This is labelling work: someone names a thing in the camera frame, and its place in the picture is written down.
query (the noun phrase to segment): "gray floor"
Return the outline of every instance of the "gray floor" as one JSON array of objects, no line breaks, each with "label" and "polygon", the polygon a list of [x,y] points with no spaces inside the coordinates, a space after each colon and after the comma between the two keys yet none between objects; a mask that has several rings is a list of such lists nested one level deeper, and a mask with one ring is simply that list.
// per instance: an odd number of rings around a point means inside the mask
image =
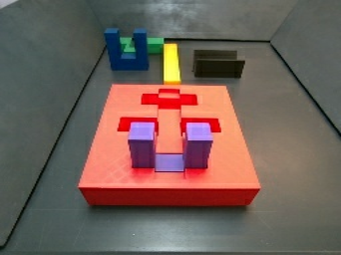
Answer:
[{"label": "gray floor", "polygon": [[[267,43],[180,41],[181,83],[224,83],[262,184],[246,208],[90,208],[76,188],[110,83],[161,82],[109,70],[85,87],[2,252],[341,251],[339,136]],[[196,80],[192,49],[236,49],[239,80]]]}]

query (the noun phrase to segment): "dark blue block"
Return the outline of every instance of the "dark blue block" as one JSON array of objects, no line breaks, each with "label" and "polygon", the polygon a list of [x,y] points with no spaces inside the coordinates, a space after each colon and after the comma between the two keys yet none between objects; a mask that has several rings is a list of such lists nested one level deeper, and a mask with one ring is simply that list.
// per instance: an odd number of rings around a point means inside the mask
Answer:
[{"label": "dark blue block", "polygon": [[209,125],[205,123],[185,124],[183,148],[184,168],[207,168],[207,159],[212,144]]},{"label": "dark blue block", "polygon": [[147,30],[136,29],[133,41],[136,52],[122,53],[120,44],[120,31],[117,28],[108,28],[104,32],[110,68],[121,71],[144,71],[149,68]]},{"label": "dark blue block", "polygon": [[128,144],[132,168],[155,168],[153,123],[130,123]]},{"label": "dark blue block", "polygon": [[184,171],[181,154],[156,154],[155,171],[157,172]]}]

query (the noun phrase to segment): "blue u-shaped block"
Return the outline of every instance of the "blue u-shaped block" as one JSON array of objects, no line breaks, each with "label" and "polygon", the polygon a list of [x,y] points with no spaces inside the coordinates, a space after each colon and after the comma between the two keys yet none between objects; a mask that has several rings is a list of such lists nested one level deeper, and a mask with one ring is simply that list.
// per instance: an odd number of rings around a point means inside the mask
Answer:
[{"label": "blue u-shaped block", "polygon": [[149,68],[147,30],[133,31],[135,53],[122,53],[120,30],[108,28],[104,32],[112,70],[144,71]]}]

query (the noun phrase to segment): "yellow block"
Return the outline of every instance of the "yellow block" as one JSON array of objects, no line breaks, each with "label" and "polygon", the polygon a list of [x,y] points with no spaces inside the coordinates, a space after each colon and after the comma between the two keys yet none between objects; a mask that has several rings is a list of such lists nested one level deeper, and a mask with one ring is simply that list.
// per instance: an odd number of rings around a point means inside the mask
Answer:
[{"label": "yellow block", "polygon": [[164,84],[180,84],[176,44],[164,44]]}]

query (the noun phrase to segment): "red slab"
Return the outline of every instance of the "red slab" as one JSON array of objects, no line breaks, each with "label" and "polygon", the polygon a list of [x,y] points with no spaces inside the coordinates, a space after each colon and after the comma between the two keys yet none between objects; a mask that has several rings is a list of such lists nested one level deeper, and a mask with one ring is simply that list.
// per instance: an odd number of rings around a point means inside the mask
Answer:
[{"label": "red slab", "polygon": [[157,106],[139,105],[143,94],[172,86],[113,85],[106,99],[78,188],[90,205],[247,205],[260,186],[224,86],[180,85],[196,105],[180,106],[181,123],[217,120],[207,169],[155,172],[130,168],[128,132],[120,118],[156,118]]}]

